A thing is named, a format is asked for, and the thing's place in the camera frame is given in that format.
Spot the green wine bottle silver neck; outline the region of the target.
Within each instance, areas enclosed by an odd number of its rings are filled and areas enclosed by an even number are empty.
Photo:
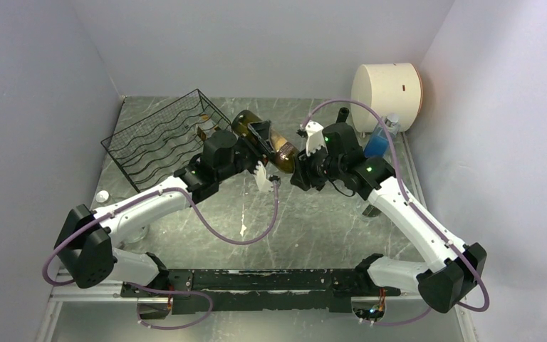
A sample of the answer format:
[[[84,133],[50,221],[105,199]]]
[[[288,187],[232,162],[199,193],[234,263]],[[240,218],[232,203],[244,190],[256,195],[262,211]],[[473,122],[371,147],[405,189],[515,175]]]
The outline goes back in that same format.
[[[278,170],[293,173],[293,157],[298,154],[298,149],[273,129],[270,120],[261,119],[250,110],[243,110],[231,122],[231,129],[237,135],[246,137],[264,155],[264,164],[271,162]]]

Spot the green wine bottle black neck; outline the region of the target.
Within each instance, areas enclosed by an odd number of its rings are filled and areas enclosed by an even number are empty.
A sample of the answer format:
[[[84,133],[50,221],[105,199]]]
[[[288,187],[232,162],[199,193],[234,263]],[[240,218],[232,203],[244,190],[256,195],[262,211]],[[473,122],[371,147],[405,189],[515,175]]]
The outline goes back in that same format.
[[[336,123],[345,123],[349,115],[350,115],[349,108],[346,108],[346,107],[340,108],[337,114]]]

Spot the clear bottle white cap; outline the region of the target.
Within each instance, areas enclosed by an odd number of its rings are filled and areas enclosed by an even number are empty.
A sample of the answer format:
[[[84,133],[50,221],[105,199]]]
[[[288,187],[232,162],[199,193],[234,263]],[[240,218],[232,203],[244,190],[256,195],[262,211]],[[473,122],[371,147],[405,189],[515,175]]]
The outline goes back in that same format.
[[[364,220],[375,219],[382,213],[377,207],[367,202],[359,204],[356,212],[358,213],[359,218]]]

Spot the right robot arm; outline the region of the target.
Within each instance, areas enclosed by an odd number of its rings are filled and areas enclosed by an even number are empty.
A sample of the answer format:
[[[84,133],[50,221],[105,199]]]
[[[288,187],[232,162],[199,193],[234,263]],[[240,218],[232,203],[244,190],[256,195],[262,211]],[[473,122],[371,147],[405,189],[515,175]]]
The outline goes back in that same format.
[[[413,262],[376,256],[356,276],[362,294],[401,289],[419,294],[431,309],[445,314],[480,285],[487,258],[483,246],[467,244],[440,224],[383,157],[364,156],[348,124],[323,127],[311,121],[297,133],[306,147],[294,157],[292,185],[321,190],[327,182],[341,181],[389,218],[422,257]]]

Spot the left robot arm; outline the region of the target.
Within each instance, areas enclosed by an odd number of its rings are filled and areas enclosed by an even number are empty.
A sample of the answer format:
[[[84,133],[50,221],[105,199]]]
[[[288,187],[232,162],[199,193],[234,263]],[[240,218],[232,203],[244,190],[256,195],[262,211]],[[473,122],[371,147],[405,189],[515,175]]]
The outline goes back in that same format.
[[[250,123],[246,131],[217,130],[203,143],[202,152],[186,165],[144,192],[93,211],[84,204],[66,217],[54,250],[43,265],[43,278],[57,286],[48,267],[58,258],[81,289],[104,280],[140,286],[151,296],[166,292],[169,272],[153,254],[119,249],[128,238],[153,221],[197,204],[219,191],[220,184],[244,171],[261,191],[278,192],[279,180],[268,177],[265,166],[274,158],[270,123]]]

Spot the cream cylindrical container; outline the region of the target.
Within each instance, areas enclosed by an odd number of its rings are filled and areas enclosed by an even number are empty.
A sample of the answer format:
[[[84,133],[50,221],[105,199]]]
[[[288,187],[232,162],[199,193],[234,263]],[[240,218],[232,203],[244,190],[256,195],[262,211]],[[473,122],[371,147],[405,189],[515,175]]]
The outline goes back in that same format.
[[[362,64],[355,72],[350,98],[369,105],[381,118],[396,114],[400,131],[405,132],[422,108],[422,79],[411,63]]]

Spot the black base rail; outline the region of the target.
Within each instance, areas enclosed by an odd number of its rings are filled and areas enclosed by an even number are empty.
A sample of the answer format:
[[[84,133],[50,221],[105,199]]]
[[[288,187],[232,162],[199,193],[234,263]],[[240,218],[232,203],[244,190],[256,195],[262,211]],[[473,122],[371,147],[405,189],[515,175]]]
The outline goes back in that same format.
[[[169,269],[144,290],[125,284],[125,295],[167,298],[171,314],[218,311],[325,309],[350,313],[358,297],[399,296],[374,285],[364,269]]]

